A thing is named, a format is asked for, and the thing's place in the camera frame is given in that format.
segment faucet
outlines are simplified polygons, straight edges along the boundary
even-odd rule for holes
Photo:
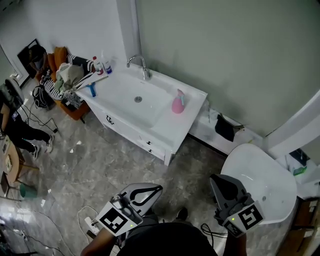
[[[127,68],[130,68],[130,63],[131,63],[131,61],[132,61],[134,58],[140,58],[140,59],[142,60],[143,80],[149,80],[149,79],[150,79],[150,76],[151,76],[151,75],[150,75],[150,71],[149,71],[149,69],[148,69],[147,66],[146,66],[145,58],[142,57],[141,55],[136,54],[136,55],[132,56],[132,57],[128,60],[128,62],[126,63],[126,67],[127,67]]]

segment black bag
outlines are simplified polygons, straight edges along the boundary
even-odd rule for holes
[[[32,96],[37,108],[48,108],[54,103],[54,100],[45,91],[43,85],[36,86],[32,91]]]

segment door frame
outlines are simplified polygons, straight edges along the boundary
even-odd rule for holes
[[[287,122],[263,139],[264,151],[277,159],[320,136],[320,90]]]

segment tile floor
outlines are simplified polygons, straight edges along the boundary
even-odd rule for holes
[[[25,105],[29,108],[33,102],[31,91],[34,86],[35,81],[30,80],[23,88],[28,99]],[[34,239],[24,241],[13,233],[24,230],[43,244],[59,248],[65,256],[71,256],[58,228],[71,252],[80,255],[87,240],[78,226],[78,210],[88,205],[99,212],[111,196],[126,185],[137,182],[163,186],[163,193],[153,208],[160,218],[171,221],[179,208],[186,206],[189,220],[195,227],[200,228],[202,223],[207,223],[212,231],[224,231],[214,219],[216,207],[210,196],[208,179],[211,174],[220,173],[225,161],[223,156],[187,137],[170,166],[166,167],[151,154],[105,129],[92,112],[84,118],[85,124],[70,119],[56,106],[49,111],[33,106],[32,112],[43,122],[52,117],[59,132],[55,135],[52,153],[45,153],[44,142],[38,141],[33,143],[41,145],[42,151],[36,161],[28,152],[23,152],[29,164],[40,168],[40,171],[21,174],[22,181],[37,188],[38,198],[23,199],[19,203],[0,199],[1,219],[12,229],[4,230],[4,234],[16,253],[36,250],[42,255],[60,255]],[[30,124],[50,132],[36,122],[30,121]],[[9,197],[17,199],[19,195],[11,190]],[[49,216],[56,226],[43,214]],[[86,216],[94,218],[95,213],[89,208],[80,212],[79,222],[85,232],[88,230],[84,222]],[[248,256],[275,255],[292,216],[293,213],[281,223],[259,226],[249,233]],[[224,239],[214,240],[218,255],[223,254],[224,246]],[[112,255],[117,252],[114,247]]]

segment electrical cable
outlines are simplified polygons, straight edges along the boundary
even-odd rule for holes
[[[93,209],[91,206],[86,205],[86,206],[82,207],[82,208],[78,211],[78,213],[76,214],[76,215],[77,215],[77,219],[78,219],[78,225],[79,225],[79,228],[80,228],[80,230],[81,230],[82,234],[85,236],[86,241],[87,241],[87,242],[88,242],[88,244],[89,244],[89,239],[88,239],[88,237],[86,236],[86,234],[83,232],[83,230],[82,230],[82,228],[81,228],[81,226],[80,226],[80,221],[79,221],[79,213],[80,213],[83,209],[85,209],[86,207],[88,207],[88,208],[90,208],[90,209],[94,210],[94,212],[96,213],[96,217],[98,216],[98,212],[97,212],[95,209]]]
[[[39,212],[39,211],[36,211],[36,210],[30,210],[30,211],[46,216],[46,217],[54,224],[54,226],[55,226],[56,229],[58,230],[58,232],[59,232],[59,234],[60,234],[60,236],[61,236],[61,240],[63,241],[64,245],[68,248],[69,252],[70,252],[73,256],[75,256],[75,255],[71,252],[71,250],[70,250],[69,246],[67,245],[66,241],[64,240],[64,238],[63,238],[63,236],[62,236],[62,234],[61,234],[61,232],[60,232],[57,224],[56,224],[49,216],[47,216],[46,214],[44,214],[44,213],[42,213],[42,212]],[[24,223],[24,213],[21,212],[21,214],[22,214],[22,224],[23,224],[24,230],[27,231],[27,228],[26,228],[25,223]],[[35,240],[35,241],[37,241],[37,242],[39,242],[39,243],[42,244],[43,246],[47,246],[47,245],[44,245],[41,241],[36,240],[34,237],[32,237],[32,236],[30,236],[30,235],[25,235],[25,236],[28,237],[28,238],[31,238],[31,239],[33,239],[33,240]]]
[[[56,229],[58,230],[58,232],[59,232],[59,234],[60,234],[60,236],[61,236],[61,239],[62,239],[64,245],[68,248],[69,252],[70,252],[73,256],[75,256],[75,255],[72,253],[72,251],[70,250],[69,246],[67,245],[67,243],[66,243],[64,237],[62,236],[62,234],[61,234],[61,232],[60,232],[57,224],[56,224],[48,215],[45,215],[44,213],[42,213],[42,212],[40,212],[40,211],[36,211],[36,210],[31,210],[31,211],[32,211],[32,212],[35,212],[35,213],[37,213],[37,214],[41,214],[41,215],[46,216],[46,217],[53,223],[53,225],[55,225]]]
[[[25,111],[25,109],[23,108],[23,106],[20,105],[20,107],[22,108],[22,110],[24,111],[24,113],[25,113],[25,115],[26,115],[26,120],[25,120],[24,122],[29,125],[29,120],[31,120],[31,121],[33,121],[33,122],[35,122],[35,123],[38,123],[39,126],[46,126],[46,127],[48,127],[48,129],[50,129],[53,133],[56,133],[56,132],[58,131],[58,126],[56,125],[56,122],[55,122],[55,120],[54,120],[52,117],[51,117],[46,123],[43,123],[35,114],[33,114],[33,113],[31,112],[31,109],[32,109],[34,103],[35,103],[35,102],[32,103],[30,109],[29,109],[26,105],[23,105],[23,106],[26,107],[26,109],[29,111],[29,115],[26,113],[26,111]],[[31,115],[33,115],[38,121],[37,121],[37,120],[33,120],[33,119],[31,118]],[[54,125],[55,125],[55,129],[54,129],[54,130],[52,130],[52,129],[47,125],[51,120],[53,121],[53,123],[54,123]]]
[[[200,228],[204,234],[211,236],[212,248],[214,247],[214,237],[226,239],[227,237],[224,236],[228,235],[228,233],[212,232],[207,223],[203,223]]]
[[[19,234],[19,233],[17,233],[17,232],[15,232],[14,230],[12,230],[10,227],[8,227],[7,225],[5,226],[6,228],[8,228],[11,232],[13,232],[13,233],[15,233],[15,234],[17,234],[17,235],[19,235],[20,237],[21,237],[21,234]],[[25,235],[27,238],[30,238],[30,239],[33,239],[34,241],[36,241],[36,242],[38,242],[38,243],[40,243],[40,244],[42,244],[44,247],[48,247],[48,248],[50,248],[50,249],[55,249],[55,250],[57,250],[58,252],[60,252],[63,256],[65,256],[64,254],[63,254],[63,252],[60,250],[60,249],[57,249],[57,248],[55,248],[55,247],[51,247],[51,246],[48,246],[48,245],[46,245],[46,244],[44,244],[43,242],[41,242],[41,241],[39,241],[39,240],[37,240],[37,239],[35,239],[35,238],[33,238],[32,236],[30,236],[30,235]]]

